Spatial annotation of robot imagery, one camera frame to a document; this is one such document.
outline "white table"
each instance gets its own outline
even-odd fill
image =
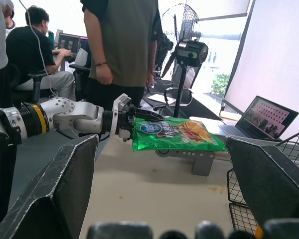
[[[81,230],[97,222],[147,222],[157,238],[177,229],[194,238],[208,220],[228,234],[232,223],[226,191],[228,161],[215,160],[208,177],[191,174],[192,162],[160,158],[153,151],[133,153],[131,142],[110,138],[94,170],[89,206]]]

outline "person's hair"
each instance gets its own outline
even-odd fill
[[[37,6],[31,6],[28,8],[28,12],[30,15],[30,20],[32,25],[40,25],[42,21],[47,21],[47,22],[50,21],[49,14],[43,8]],[[30,25],[27,12],[25,12],[25,20],[26,20],[26,24]]]

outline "green shrub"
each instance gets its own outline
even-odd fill
[[[225,91],[228,85],[229,75],[227,74],[217,74],[211,86],[211,94],[219,97],[225,96]]]

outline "gray vest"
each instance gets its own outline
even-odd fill
[[[100,24],[113,84],[146,85],[149,44],[157,8],[157,0],[109,0]],[[96,79],[94,60],[90,78]]]

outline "green chip bag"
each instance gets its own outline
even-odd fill
[[[189,119],[166,118],[149,122],[135,118],[133,150],[183,149],[226,151],[223,142],[210,134],[203,123]]]

